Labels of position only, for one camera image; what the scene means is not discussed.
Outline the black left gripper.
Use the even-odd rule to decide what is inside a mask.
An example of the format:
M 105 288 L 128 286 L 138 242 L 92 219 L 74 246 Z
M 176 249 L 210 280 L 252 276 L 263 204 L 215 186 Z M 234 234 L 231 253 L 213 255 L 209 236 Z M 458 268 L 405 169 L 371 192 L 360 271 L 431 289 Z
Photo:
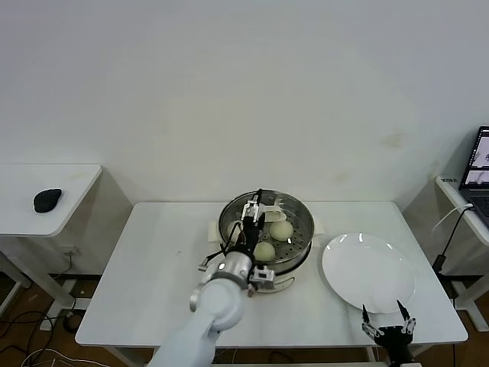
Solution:
M 252 193 L 251 198 L 246 202 L 242 210 L 243 228 L 241 233 L 243 234 L 243 239 L 238 243 L 238 250 L 246 255 L 254 254 L 266 221 L 266 213 L 261 214 L 262 194 L 262 189 Z

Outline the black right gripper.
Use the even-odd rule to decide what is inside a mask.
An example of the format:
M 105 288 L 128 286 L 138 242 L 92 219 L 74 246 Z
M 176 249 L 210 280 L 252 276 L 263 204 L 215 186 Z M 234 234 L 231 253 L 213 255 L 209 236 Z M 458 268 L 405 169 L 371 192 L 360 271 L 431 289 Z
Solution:
M 413 331 L 417 320 L 411 317 L 409 311 L 397 300 L 404 324 L 402 326 L 373 326 L 365 305 L 362 305 L 362 330 L 369 338 L 375 338 L 375 343 L 383 347 L 388 354 L 391 364 L 409 364 L 414 362 L 409 344 L 413 341 Z

